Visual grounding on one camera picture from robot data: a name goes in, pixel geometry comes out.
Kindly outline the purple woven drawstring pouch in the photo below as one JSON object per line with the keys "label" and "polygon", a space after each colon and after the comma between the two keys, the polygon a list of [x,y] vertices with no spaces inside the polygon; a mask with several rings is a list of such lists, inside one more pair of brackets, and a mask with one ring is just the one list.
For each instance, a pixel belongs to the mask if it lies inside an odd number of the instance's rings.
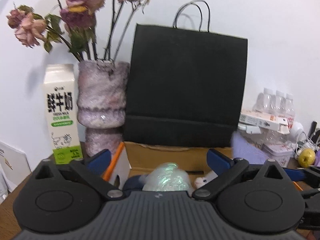
{"label": "purple woven drawstring pouch", "polygon": [[250,164],[263,164],[268,160],[268,156],[251,145],[240,133],[234,132],[231,138],[233,158],[246,159]]}

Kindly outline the small white desk fan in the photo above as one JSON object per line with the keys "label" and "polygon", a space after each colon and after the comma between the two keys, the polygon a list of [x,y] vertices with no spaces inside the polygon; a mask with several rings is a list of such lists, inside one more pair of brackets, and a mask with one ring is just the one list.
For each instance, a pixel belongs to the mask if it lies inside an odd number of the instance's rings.
{"label": "small white desk fan", "polygon": [[287,144],[292,148],[293,151],[295,151],[297,141],[303,132],[303,125],[300,122],[294,121],[286,140]]}

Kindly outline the clear water bottle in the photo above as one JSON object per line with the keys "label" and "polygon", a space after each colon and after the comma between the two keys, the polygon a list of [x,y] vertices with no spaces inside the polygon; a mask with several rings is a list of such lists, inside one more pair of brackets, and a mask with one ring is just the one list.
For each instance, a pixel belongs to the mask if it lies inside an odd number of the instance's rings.
{"label": "clear water bottle", "polygon": [[272,106],[272,96],[273,91],[269,88],[264,88],[264,91],[257,97],[255,105],[253,106],[253,111],[273,114],[274,110]]}
{"label": "clear water bottle", "polygon": [[289,129],[291,129],[293,126],[295,115],[296,113],[295,113],[294,104],[293,104],[293,95],[287,93],[286,104],[285,104],[285,116],[287,118]]}
{"label": "clear water bottle", "polygon": [[285,116],[285,113],[286,113],[285,103],[286,103],[285,94],[277,90],[274,96],[274,111],[278,117],[283,118]]}

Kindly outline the white green milk carton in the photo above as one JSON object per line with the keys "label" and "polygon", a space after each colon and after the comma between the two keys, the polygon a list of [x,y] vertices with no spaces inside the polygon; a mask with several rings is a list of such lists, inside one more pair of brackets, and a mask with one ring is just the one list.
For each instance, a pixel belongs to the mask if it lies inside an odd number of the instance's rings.
{"label": "white green milk carton", "polygon": [[57,164],[82,157],[72,64],[49,64],[43,81],[46,120]]}

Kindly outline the navy blue zip pouch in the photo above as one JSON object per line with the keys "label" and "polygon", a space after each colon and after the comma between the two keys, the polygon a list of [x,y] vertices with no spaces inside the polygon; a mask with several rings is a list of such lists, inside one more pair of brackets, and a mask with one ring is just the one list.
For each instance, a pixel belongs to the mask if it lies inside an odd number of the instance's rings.
{"label": "navy blue zip pouch", "polygon": [[125,196],[129,196],[131,192],[134,191],[142,191],[144,185],[146,184],[146,178],[146,174],[136,175],[128,178],[122,189]]}

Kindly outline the yellow white hamster plush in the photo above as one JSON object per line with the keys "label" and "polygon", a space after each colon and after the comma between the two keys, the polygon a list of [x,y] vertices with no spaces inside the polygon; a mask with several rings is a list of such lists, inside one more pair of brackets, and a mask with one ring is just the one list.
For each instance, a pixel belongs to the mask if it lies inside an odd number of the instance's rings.
{"label": "yellow white hamster plush", "polygon": [[194,181],[194,185],[197,189],[199,189],[217,177],[218,175],[214,171],[210,171],[204,177],[196,178]]}

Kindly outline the iridescent plastic bag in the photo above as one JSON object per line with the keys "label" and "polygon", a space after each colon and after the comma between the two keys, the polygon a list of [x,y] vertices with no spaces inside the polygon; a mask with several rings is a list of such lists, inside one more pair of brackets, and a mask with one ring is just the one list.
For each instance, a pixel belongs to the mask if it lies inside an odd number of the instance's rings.
{"label": "iridescent plastic bag", "polygon": [[146,176],[143,191],[187,191],[192,194],[194,188],[185,170],[176,163],[164,163]]}

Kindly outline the yellow green apple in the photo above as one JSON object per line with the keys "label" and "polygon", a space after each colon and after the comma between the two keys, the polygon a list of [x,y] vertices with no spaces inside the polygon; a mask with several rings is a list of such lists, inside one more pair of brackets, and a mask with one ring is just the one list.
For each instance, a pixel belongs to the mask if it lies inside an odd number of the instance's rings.
{"label": "yellow green apple", "polygon": [[314,150],[312,150],[311,148],[306,148],[302,150],[302,152],[300,153],[298,157],[298,162],[301,167],[307,168],[314,164],[315,159],[316,154]]}

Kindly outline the pale floral tin box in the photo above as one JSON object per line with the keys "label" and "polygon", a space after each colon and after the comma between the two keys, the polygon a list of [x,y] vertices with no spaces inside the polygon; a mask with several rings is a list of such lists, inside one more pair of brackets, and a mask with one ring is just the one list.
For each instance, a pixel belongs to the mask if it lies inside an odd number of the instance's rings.
{"label": "pale floral tin box", "polygon": [[261,150],[269,159],[276,160],[281,167],[287,167],[295,149],[288,144],[263,144]]}

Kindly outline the white flat carton box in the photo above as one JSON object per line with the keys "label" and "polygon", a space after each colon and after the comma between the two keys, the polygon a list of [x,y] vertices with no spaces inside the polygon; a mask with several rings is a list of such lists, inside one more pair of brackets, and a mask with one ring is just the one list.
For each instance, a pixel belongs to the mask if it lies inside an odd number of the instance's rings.
{"label": "white flat carton box", "polygon": [[272,114],[243,110],[240,113],[239,122],[273,130],[284,135],[290,133],[287,118],[278,117]]}

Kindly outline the purple textured flower vase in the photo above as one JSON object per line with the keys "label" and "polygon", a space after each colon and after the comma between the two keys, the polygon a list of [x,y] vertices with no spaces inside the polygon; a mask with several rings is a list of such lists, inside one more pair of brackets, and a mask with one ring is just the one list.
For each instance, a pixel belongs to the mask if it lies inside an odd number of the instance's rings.
{"label": "purple textured flower vase", "polygon": [[78,64],[78,122],[85,126],[86,153],[115,154],[122,141],[130,64],[82,61]]}

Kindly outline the clear water bottle left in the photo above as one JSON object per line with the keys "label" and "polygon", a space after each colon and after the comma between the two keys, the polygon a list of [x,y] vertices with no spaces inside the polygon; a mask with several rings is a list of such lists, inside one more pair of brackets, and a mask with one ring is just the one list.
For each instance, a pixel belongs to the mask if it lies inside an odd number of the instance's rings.
{"label": "clear water bottle left", "polygon": [[257,97],[255,105],[253,106],[253,111],[273,114],[274,110],[272,106],[272,96],[273,91],[269,88],[264,88],[264,91]]}

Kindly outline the black paper shopping bag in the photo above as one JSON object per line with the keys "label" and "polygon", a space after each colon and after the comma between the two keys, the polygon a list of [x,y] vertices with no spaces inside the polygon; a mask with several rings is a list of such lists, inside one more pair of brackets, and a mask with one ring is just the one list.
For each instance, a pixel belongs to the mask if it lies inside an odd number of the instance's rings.
{"label": "black paper shopping bag", "polygon": [[248,40],[137,25],[123,138],[146,145],[228,147],[244,96]]}

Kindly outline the red cardboard pumpkin box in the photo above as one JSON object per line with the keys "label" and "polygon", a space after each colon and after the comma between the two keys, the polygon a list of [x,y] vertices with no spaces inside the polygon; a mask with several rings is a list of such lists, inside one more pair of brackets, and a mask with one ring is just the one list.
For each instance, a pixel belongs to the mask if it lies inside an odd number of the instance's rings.
{"label": "red cardboard pumpkin box", "polygon": [[[229,147],[212,149],[233,159],[232,149]],[[212,171],[207,164],[208,150],[209,148],[150,146],[121,142],[102,178],[112,185],[118,182],[117,187],[122,189],[127,179],[132,176],[150,174],[164,163],[176,163],[180,169],[187,172],[191,185],[196,190],[195,179],[204,177]]]}

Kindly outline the clear water bottle middle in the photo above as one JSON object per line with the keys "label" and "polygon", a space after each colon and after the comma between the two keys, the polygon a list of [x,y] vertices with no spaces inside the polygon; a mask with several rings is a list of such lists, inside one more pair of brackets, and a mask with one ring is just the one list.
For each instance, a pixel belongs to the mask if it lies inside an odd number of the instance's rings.
{"label": "clear water bottle middle", "polygon": [[285,113],[286,113],[285,103],[286,103],[285,94],[277,90],[274,96],[274,111],[278,117],[283,118],[285,116]]}

